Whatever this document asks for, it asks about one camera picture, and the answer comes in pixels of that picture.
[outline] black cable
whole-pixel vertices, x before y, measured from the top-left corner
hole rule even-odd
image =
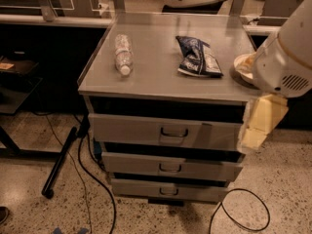
[[[51,128],[51,131],[52,131],[53,135],[54,135],[55,138],[57,139],[58,143],[59,143],[61,146],[63,146],[63,144],[62,144],[61,141],[59,140],[59,138],[58,138],[58,136],[57,136],[55,130],[53,129],[52,123],[51,123],[51,121],[50,121],[48,115],[45,115],[45,117],[46,117],[46,119],[47,119],[47,121],[48,121],[48,123],[49,123],[49,125],[50,125],[50,128]]]
[[[213,225],[213,221],[214,221],[214,218],[215,218],[215,214],[217,213],[217,211],[218,211],[220,208],[223,208],[223,210],[224,210],[224,212],[226,213],[226,215],[227,215],[236,225],[238,225],[240,228],[242,228],[242,229],[244,229],[244,230],[252,231],[252,232],[258,232],[258,231],[262,231],[262,230],[266,229],[267,226],[269,226],[269,224],[270,224],[271,216],[270,216],[270,212],[269,212],[267,206],[265,205],[265,203],[264,203],[257,195],[255,195],[253,192],[251,192],[251,191],[248,190],[248,189],[244,189],[244,188],[235,188],[235,189],[232,189],[232,190],[230,190],[230,191],[227,193],[227,195],[230,194],[230,193],[233,192],[233,191],[245,191],[245,192],[248,192],[248,193],[251,193],[252,195],[254,195],[255,198],[259,200],[259,202],[262,204],[262,206],[264,207],[264,209],[265,209],[266,212],[267,212],[267,222],[266,222],[266,224],[265,224],[263,227],[261,227],[261,228],[258,228],[258,229],[251,229],[251,228],[249,228],[249,227],[247,227],[247,226],[241,224],[241,223],[238,222],[237,220],[235,220],[235,219],[233,218],[233,216],[231,216],[231,215],[227,212],[227,210],[224,208],[223,203],[220,202],[219,205],[217,206],[216,210],[214,211],[213,215],[212,215],[211,222],[210,222],[210,224],[209,224],[208,233],[209,233],[209,234],[212,233],[212,225]]]
[[[34,112],[34,111],[32,111],[31,113],[33,113],[36,116],[46,116],[46,115],[54,114],[54,112],[38,113],[38,112]]]
[[[91,156],[91,158],[93,159],[93,161],[98,165],[98,167],[104,171],[104,172],[107,172],[104,164],[101,162],[101,160],[98,160],[95,158],[95,156],[92,154],[92,151],[91,151],[91,146],[90,146],[90,136],[89,136],[89,133],[87,133],[87,138],[88,138],[88,149],[89,149],[89,154]]]
[[[80,166],[82,167],[82,169],[92,178],[94,179],[98,184],[100,184],[108,193],[110,199],[111,199],[111,203],[112,203],[112,206],[113,206],[113,221],[112,221],[112,224],[111,224],[111,228],[110,228],[110,231],[109,231],[109,234],[112,234],[113,233],[113,230],[115,228],[115,224],[116,224],[116,218],[117,218],[117,211],[116,211],[116,203],[115,203],[115,200],[114,200],[114,196],[113,194],[110,192],[109,188],[103,184],[99,179],[97,179],[93,174],[91,174],[86,168],[85,166],[82,164],[82,161],[81,161],[81,146],[82,146],[82,143],[83,143],[83,140],[84,138],[82,137],[80,139],[80,142],[79,142],[79,147],[78,147],[78,162],[80,164]]]
[[[76,121],[81,125],[82,121],[77,117],[76,114],[73,114],[74,118],[76,119]]]
[[[76,166],[76,163],[75,163],[75,160],[74,158],[71,156],[71,154],[68,152],[73,164],[74,164],[74,168],[78,174],[78,176],[80,177],[81,181],[82,181],[82,184],[84,185],[84,192],[85,192],[85,202],[86,202],[86,207],[87,207],[87,211],[88,211],[88,218],[89,218],[89,226],[90,226],[90,233],[92,234],[92,222],[91,222],[91,214],[90,214],[90,206],[89,206],[89,203],[88,203],[88,192],[87,192],[87,186],[86,186],[86,182],[85,180],[81,177],[80,173],[78,172],[78,169],[77,169],[77,166]]]

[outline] office chair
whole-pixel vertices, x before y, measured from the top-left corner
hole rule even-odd
[[[213,0],[206,3],[184,5],[184,6],[164,5],[162,13],[216,15],[225,1],[227,0]]]

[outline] white bottle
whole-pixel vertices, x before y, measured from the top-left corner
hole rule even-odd
[[[133,70],[133,51],[128,35],[119,34],[115,38],[115,64],[122,76],[129,76]]]

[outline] yellow sponge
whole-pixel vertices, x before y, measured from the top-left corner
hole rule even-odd
[[[288,110],[287,99],[284,97],[273,94],[259,97],[253,104],[250,117],[244,120],[241,144],[258,149]]]

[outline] speckled floor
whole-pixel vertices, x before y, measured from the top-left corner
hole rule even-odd
[[[72,115],[48,117],[61,142],[73,126],[79,126]],[[60,151],[43,116],[20,112],[16,117],[0,116],[0,122],[23,149]],[[53,163],[0,159],[0,205],[11,211],[7,221],[0,225],[1,234],[90,233],[91,228],[94,234],[109,233],[112,204],[107,192],[79,166],[79,141],[78,138],[69,150],[74,161],[66,156],[54,186],[55,196],[50,200],[41,195],[41,190]],[[249,189],[264,201],[271,222],[260,233],[311,233],[311,132],[275,130],[258,151],[246,150],[246,154],[244,169],[229,188]],[[109,187],[105,173],[90,158],[87,139],[82,145],[81,156],[87,169]],[[209,221],[216,209],[214,204],[187,202],[183,207],[166,206],[125,197],[115,197],[115,201],[114,233],[118,234],[208,233]],[[249,228],[261,228],[267,221],[263,206],[246,192],[228,194],[223,204],[235,219]],[[220,209],[214,217],[212,233],[247,232]]]

